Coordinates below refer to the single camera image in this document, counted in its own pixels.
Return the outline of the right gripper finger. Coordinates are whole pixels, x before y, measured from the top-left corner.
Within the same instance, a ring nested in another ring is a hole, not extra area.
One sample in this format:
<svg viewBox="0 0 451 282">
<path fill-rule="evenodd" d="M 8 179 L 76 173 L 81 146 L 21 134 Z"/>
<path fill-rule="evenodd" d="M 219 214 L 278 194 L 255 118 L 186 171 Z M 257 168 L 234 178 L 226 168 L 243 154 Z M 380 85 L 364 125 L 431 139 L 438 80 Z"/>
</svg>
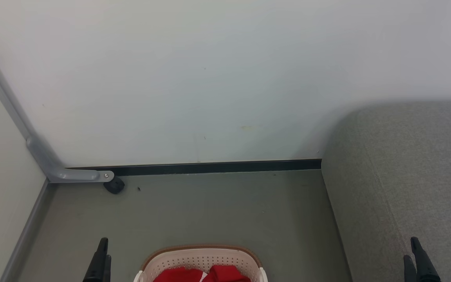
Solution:
<svg viewBox="0 0 451 282">
<path fill-rule="evenodd" d="M 412 258 L 409 255 L 403 256 L 403 276 L 404 282 L 417 282 L 417 271 Z"/>
<path fill-rule="evenodd" d="M 431 259 L 417 237 L 410 239 L 411 251 L 415 256 L 415 266 L 410 258 L 410 282 L 441 282 Z"/>
</svg>

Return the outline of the red shorts with white stripe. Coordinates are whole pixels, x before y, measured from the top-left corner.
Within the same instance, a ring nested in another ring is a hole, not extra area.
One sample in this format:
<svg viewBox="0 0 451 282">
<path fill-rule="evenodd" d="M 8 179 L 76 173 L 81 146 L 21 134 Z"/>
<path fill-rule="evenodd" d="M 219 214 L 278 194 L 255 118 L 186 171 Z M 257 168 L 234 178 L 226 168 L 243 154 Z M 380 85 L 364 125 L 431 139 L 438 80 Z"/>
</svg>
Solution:
<svg viewBox="0 0 451 282">
<path fill-rule="evenodd" d="M 235 266 L 214 265 L 201 282 L 252 282 L 249 277 L 242 275 Z"/>
</svg>

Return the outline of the grey fabric sofa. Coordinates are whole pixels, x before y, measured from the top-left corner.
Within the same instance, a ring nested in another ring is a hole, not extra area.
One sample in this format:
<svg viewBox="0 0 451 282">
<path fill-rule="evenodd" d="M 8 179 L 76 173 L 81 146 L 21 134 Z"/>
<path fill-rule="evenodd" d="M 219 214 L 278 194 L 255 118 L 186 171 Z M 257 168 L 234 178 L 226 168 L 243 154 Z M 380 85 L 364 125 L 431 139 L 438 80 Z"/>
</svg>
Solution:
<svg viewBox="0 0 451 282">
<path fill-rule="evenodd" d="M 451 101 L 352 112 L 321 171 L 353 282 L 403 282 L 413 236 L 451 282 Z"/>
</svg>

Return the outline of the black caster wheel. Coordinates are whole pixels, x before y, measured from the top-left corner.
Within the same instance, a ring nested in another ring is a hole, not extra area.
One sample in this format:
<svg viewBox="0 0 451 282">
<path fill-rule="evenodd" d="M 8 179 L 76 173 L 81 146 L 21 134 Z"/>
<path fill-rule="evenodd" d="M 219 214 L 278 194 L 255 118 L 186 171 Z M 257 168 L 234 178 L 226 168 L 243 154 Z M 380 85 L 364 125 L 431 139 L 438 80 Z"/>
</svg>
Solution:
<svg viewBox="0 0 451 282">
<path fill-rule="evenodd" d="M 111 194 L 117 195 L 117 194 L 120 194 L 124 190 L 125 183 L 118 176 L 114 176 L 114 178 L 111 181 L 104 182 L 103 186 Z"/>
</svg>

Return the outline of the cream perforated plastic laundry basket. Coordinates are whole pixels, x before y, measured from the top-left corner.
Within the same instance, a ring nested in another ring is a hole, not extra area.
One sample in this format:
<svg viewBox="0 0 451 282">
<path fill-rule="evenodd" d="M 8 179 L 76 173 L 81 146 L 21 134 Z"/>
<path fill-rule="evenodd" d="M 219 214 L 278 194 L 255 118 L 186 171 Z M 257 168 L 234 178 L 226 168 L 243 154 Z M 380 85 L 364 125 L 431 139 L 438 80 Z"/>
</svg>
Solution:
<svg viewBox="0 0 451 282">
<path fill-rule="evenodd" d="M 201 244 L 164 248 L 148 256 L 133 282 L 153 282 L 167 269 L 184 267 L 208 274 L 212 266 L 234 266 L 251 282 L 269 282 L 260 259 L 241 246 Z"/>
</svg>

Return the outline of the grey partition bottom rail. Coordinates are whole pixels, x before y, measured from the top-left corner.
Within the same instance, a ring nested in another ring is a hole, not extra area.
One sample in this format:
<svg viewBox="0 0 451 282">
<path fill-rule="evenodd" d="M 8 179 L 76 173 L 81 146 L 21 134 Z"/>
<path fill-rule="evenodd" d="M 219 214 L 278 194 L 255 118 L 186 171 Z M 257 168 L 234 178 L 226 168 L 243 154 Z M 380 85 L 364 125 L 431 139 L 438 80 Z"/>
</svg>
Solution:
<svg viewBox="0 0 451 282">
<path fill-rule="evenodd" d="M 50 183 L 50 180 L 46 178 L 0 278 L 0 282 L 18 282 L 55 192 L 55 184 Z"/>
</svg>

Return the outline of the grey metal partition frame post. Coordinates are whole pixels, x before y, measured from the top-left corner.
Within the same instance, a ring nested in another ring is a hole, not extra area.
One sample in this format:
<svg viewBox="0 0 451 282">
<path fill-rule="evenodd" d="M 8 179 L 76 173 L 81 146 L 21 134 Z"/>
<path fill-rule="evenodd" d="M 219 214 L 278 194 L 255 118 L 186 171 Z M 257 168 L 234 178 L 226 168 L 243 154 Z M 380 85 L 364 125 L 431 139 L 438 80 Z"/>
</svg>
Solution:
<svg viewBox="0 0 451 282">
<path fill-rule="evenodd" d="M 108 183 L 115 179 L 112 171 L 65 168 L 56 154 L 40 140 L 16 96 L 0 75 L 0 101 L 13 120 L 25 146 L 51 183 Z"/>
</svg>

